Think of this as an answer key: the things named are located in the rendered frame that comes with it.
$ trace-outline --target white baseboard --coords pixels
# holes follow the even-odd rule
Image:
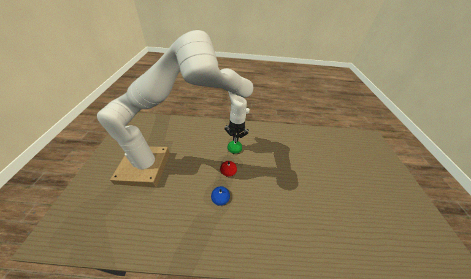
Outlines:
[[[146,53],[147,47],[140,51],[128,63],[114,73],[100,87],[96,88],[81,103],[77,104],[68,114],[60,119],[46,133],[39,137],[25,151],[0,172],[0,188],[5,185],[21,168],[25,166],[41,149],[44,148],[54,137],[57,136],[68,124],[70,124],[79,114],[81,114],[93,101],[95,101],[109,86],[113,85],[128,69],[138,62]]]
[[[57,136],[69,123],[71,123],[80,113],[82,113],[95,99],[97,99],[109,86],[120,78],[131,66],[141,59],[147,52],[164,53],[168,48],[146,47],[133,59],[126,63],[119,71],[114,73],[100,87],[96,88],[81,103],[65,115],[59,122],[50,128],[44,135],[37,139],[22,154],[13,160],[5,169],[0,172],[0,188],[7,183],[25,164],[28,163],[44,146]],[[312,64],[317,66],[335,66],[350,68],[365,85],[387,106],[390,111],[414,134],[414,136],[435,156],[435,158],[448,170],[448,172],[471,194],[471,179],[438,147],[419,127],[409,119],[389,98],[384,95],[361,71],[352,63],[340,63],[336,61],[322,61],[312,59],[287,58],[264,55],[248,55],[239,53],[216,52],[217,57],[240,58],[263,61],[276,61],[282,63]]]

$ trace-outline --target hardwood floor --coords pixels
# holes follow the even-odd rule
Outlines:
[[[118,277],[94,269],[11,260],[107,135],[96,118],[98,111],[125,93],[161,55],[147,53],[0,188],[0,279],[193,278],[131,272]],[[250,108],[247,120],[380,131],[471,251],[470,194],[350,69],[232,58],[218,58],[218,61],[220,69],[234,69],[255,86],[247,100]],[[178,75],[169,97],[157,107],[141,112],[228,120],[229,109],[227,92],[188,84]]]

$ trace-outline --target green ball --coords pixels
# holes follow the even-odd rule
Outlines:
[[[230,141],[228,144],[228,150],[230,153],[236,155],[242,151],[242,143],[234,143],[234,141]]]

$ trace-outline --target robotic arm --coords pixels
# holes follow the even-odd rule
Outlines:
[[[137,78],[127,92],[108,103],[97,114],[98,121],[124,150],[129,162],[147,169],[155,157],[138,127],[127,126],[141,109],[150,109],[164,101],[178,73],[190,84],[221,88],[229,92],[231,114],[224,129],[237,142],[248,134],[245,115],[253,84],[232,69],[219,70],[211,40],[203,31],[191,31],[179,37],[148,71]]]

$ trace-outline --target wooden base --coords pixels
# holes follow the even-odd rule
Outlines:
[[[110,181],[116,185],[157,187],[169,158],[169,149],[168,147],[151,147],[150,150],[155,156],[155,162],[152,166],[140,170],[132,166],[127,157],[124,156]]]

